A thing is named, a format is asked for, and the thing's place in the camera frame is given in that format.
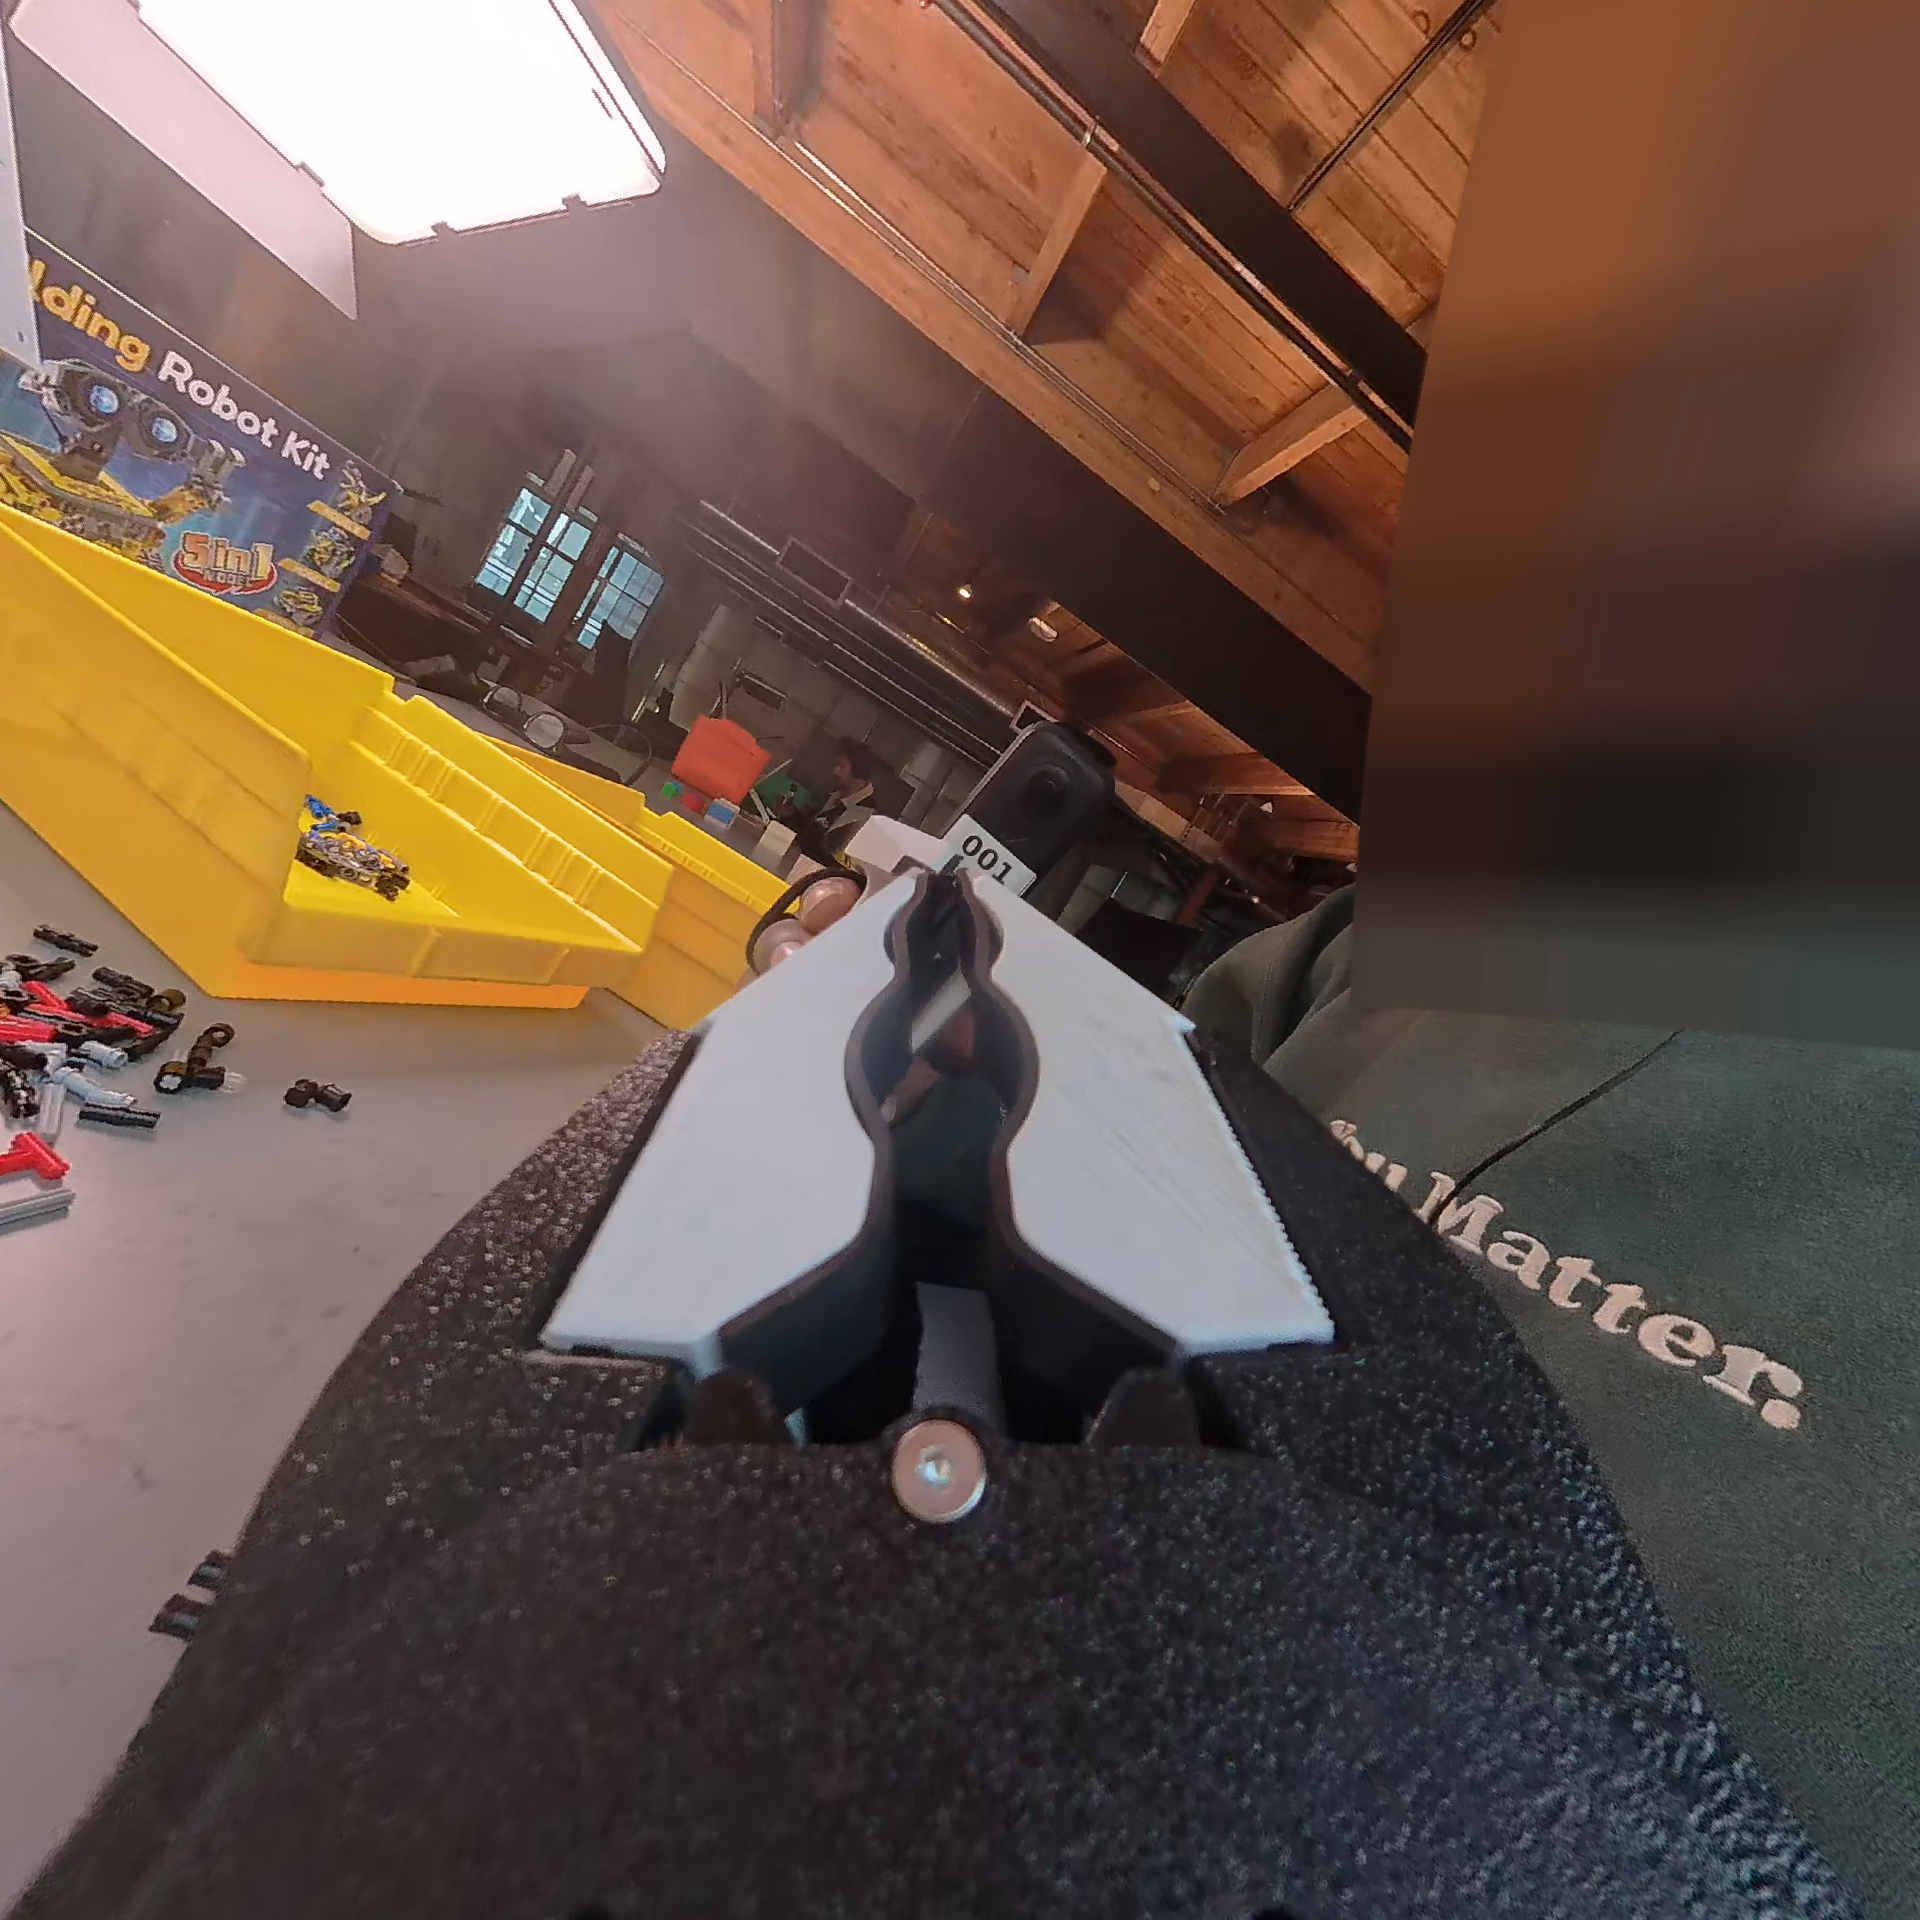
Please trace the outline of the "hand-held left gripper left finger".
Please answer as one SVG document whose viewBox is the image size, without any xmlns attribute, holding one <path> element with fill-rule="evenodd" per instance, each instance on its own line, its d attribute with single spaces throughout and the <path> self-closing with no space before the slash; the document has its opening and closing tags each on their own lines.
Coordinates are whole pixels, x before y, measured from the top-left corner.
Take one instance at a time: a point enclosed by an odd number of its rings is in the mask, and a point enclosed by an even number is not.
<svg viewBox="0 0 1920 1920">
<path fill-rule="evenodd" d="M 912 1055 L 907 924 L 887 881 L 687 1039 L 540 1348 L 690 1373 L 853 1373 L 898 1316 L 896 1146 Z"/>
</svg>

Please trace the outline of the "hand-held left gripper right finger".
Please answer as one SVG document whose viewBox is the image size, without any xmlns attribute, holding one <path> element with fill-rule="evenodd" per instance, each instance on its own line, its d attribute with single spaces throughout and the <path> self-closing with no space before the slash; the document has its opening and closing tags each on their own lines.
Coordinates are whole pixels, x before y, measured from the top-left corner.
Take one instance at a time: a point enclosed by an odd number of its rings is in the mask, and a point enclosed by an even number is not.
<svg viewBox="0 0 1920 1920">
<path fill-rule="evenodd" d="M 992 879 L 959 879 L 959 967 L 1004 1106 L 990 1296 L 1013 1356 L 1328 1345 L 1190 1021 Z"/>
</svg>

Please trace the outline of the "person's right forearm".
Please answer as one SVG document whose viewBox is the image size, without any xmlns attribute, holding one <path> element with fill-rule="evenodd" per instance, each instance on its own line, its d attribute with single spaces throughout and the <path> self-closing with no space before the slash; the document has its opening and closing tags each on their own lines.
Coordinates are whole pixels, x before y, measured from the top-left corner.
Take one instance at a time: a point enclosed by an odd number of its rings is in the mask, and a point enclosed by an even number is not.
<svg viewBox="0 0 1920 1920">
<path fill-rule="evenodd" d="M 1276 1081 L 1302 1068 L 1352 1015 L 1356 903 L 1348 881 L 1220 953 L 1182 999 L 1192 1032 Z"/>
</svg>

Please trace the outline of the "assorted lego parts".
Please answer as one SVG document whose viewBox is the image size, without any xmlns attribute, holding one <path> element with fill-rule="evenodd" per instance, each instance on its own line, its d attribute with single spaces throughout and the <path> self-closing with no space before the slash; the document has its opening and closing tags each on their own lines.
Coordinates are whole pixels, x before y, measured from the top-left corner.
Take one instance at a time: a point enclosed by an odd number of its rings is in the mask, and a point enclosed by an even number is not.
<svg viewBox="0 0 1920 1920">
<path fill-rule="evenodd" d="M 323 878 L 351 881 L 386 901 L 398 901 L 414 881 L 399 854 L 366 836 L 356 809 L 331 807 L 318 794 L 304 798 L 294 860 Z"/>
</svg>

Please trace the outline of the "pile of small lego pins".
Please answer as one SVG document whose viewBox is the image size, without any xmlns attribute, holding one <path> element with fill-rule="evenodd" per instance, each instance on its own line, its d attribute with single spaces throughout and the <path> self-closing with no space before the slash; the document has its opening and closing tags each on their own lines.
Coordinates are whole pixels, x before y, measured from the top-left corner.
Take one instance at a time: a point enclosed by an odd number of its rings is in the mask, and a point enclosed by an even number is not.
<svg viewBox="0 0 1920 1920">
<path fill-rule="evenodd" d="M 39 921 L 2 954 L 2 1233 L 75 1206 L 64 1133 L 154 1137 L 187 1098 L 232 1097 L 232 1023 L 187 1021 L 187 996 L 100 961 L 88 936 Z"/>
</svg>

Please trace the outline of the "printed lego set box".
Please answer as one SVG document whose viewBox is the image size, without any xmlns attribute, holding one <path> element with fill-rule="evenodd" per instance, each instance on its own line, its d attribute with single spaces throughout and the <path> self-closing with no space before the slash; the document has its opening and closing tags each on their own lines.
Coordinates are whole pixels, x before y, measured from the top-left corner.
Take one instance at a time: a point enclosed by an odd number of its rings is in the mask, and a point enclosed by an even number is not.
<svg viewBox="0 0 1920 1920">
<path fill-rule="evenodd" d="M 2 357 L 2 501 L 308 638 L 399 486 L 35 231 L 36 344 Z"/>
</svg>

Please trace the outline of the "person's right hand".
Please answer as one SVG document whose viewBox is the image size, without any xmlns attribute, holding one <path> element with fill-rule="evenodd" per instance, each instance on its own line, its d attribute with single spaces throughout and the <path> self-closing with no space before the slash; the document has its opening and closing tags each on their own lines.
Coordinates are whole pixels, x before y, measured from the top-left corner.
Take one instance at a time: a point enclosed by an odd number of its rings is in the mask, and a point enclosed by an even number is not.
<svg viewBox="0 0 1920 1920">
<path fill-rule="evenodd" d="M 756 942 L 758 970 L 779 964 L 795 949 L 842 921 L 859 903 L 863 890 L 863 878 L 854 878 L 851 870 L 807 874 L 807 881 L 795 890 L 786 912 L 760 932 Z"/>
</svg>

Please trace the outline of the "yellow plastic storage bin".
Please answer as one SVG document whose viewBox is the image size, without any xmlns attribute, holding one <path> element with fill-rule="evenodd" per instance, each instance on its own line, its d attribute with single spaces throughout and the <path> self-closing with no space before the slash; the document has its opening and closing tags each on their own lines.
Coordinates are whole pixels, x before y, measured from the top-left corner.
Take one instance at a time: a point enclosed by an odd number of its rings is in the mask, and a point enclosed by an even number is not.
<svg viewBox="0 0 1920 1920">
<path fill-rule="evenodd" d="M 690 1028 L 752 981 L 749 936 L 783 888 L 779 874 L 684 812 L 653 812 L 629 786 L 533 749 L 501 749 L 594 814 L 639 860 L 631 888 L 655 901 L 655 928 L 629 982 L 618 986 L 629 1005 L 659 1023 Z"/>
<path fill-rule="evenodd" d="M 20 512 L 2 653 L 5 801 L 210 996 L 566 1009 L 655 928 L 639 860 L 502 743 Z M 298 863 L 306 794 L 412 887 Z"/>
</svg>

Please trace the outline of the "orange crate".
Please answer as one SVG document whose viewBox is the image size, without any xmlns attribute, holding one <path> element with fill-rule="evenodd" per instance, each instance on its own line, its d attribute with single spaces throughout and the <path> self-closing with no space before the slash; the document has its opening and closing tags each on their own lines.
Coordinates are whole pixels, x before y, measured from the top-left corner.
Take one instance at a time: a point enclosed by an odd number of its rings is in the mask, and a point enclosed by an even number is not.
<svg viewBox="0 0 1920 1920">
<path fill-rule="evenodd" d="M 730 805 L 743 801 L 765 775 L 773 753 L 756 733 L 719 714 L 700 714 L 687 727 L 669 775 L 687 791 Z"/>
</svg>

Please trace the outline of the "person's green sweatshirt torso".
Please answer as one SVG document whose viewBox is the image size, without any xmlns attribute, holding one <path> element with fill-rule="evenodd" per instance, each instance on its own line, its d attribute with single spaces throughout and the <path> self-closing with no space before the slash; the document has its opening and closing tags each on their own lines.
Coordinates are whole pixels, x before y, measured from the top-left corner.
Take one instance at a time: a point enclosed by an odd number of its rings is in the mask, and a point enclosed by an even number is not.
<svg viewBox="0 0 1920 1920">
<path fill-rule="evenodd" d="M 1916 1048 L 1350 999 L 1278 1082 L 1495 1293 L 1718 1714 L 1916 1916 Z"/>
</svg>

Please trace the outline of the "white ceiling light panel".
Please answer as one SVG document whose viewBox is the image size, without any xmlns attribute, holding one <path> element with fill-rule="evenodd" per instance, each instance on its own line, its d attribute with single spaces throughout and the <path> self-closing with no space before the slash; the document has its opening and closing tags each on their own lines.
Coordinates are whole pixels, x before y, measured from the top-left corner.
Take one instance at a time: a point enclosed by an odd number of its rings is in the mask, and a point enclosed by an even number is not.
<svg viewBox="0 0 1920 1920">
<path fill-rule="evenodd" d="M 5 346 L 67 258 L 203 340 L 356 321 L 374 274 L 664 181 L 588 5 L 5 5 Z"/>
</svg>

